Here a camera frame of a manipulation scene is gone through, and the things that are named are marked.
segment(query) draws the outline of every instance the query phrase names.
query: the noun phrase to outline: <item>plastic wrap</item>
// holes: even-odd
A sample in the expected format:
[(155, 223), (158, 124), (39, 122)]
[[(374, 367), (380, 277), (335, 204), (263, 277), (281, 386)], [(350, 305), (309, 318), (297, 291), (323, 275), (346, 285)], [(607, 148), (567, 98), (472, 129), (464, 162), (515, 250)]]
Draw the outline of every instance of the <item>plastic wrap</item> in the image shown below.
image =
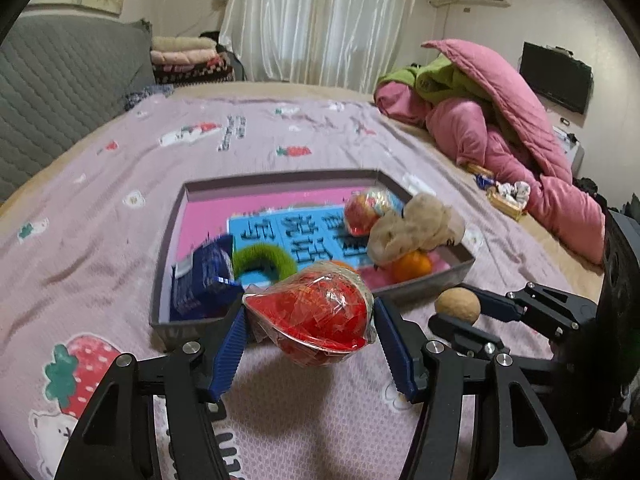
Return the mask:
[(359, 275), (332, 262), (316, 262), (242, 300), (252, 322), (301, 365), (343, 361), (376, 338), (373, 295)]
[(344, 205), (344, 227), (352, 236), (367, 236), (378, 219), (392, 210), (402, 210), (398, 198), (389, 190), (372, 187)]

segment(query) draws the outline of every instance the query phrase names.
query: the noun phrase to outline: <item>orange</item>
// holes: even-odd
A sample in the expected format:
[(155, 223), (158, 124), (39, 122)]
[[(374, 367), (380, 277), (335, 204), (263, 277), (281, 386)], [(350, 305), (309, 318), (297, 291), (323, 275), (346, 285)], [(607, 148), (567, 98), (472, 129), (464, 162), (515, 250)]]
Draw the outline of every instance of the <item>orange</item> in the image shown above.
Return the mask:
[(391, 276), (396, 283), (407, 282), (431, 274), (431, 260), (422, 251), (412, 251), (392, 262)]

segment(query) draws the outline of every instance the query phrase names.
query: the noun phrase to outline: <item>pink blanket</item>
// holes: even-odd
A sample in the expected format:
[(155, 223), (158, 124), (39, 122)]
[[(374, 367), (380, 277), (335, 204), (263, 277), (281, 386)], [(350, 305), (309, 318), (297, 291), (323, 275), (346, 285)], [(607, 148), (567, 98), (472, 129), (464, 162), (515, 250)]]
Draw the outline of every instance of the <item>pink blanket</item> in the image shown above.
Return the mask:
[[(493, 124), (486, 124), (476, 102), (450, 98), (431, 109), (425, 103), (427, 129), (438, 147), (457, 164), (472, 162), (495, 173), (500, 182), (523, 180), (531, 186), (527, 210), (571, 250), (599, 264), (604, 246), (604, 215), (587, 194), (572, 186), (571, 171), (544, 108), (521, 76), (499, 54), (462, 40), (430, 41), (484, 88), (514, 127), (543, 174), (514, 153)], [(408, 124), (418, 124), (420, 98), (407, 85), (387, 82), (376, 89), (380, 110)]]

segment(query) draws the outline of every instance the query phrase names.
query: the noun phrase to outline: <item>white curtain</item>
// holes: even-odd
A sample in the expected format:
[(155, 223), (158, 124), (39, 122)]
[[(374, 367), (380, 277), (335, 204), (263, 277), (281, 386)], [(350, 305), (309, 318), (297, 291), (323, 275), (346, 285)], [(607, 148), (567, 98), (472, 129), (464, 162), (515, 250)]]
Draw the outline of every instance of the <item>white curtain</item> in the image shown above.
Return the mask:
[(415, 0), (229, 0), (220, 43), (250, 81), (372, 92), (392, 67)]

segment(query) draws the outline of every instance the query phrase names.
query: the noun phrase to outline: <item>stack of clothes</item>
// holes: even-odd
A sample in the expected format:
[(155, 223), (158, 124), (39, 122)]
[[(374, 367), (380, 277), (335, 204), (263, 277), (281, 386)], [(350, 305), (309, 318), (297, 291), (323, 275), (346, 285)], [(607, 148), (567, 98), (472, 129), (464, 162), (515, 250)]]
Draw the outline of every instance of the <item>stack of clothes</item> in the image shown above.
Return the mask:
[(158, 84), (184, 86), (235, 81), (226, 53), (210, 38), (164, 38), (151, 41), (151, 63)]

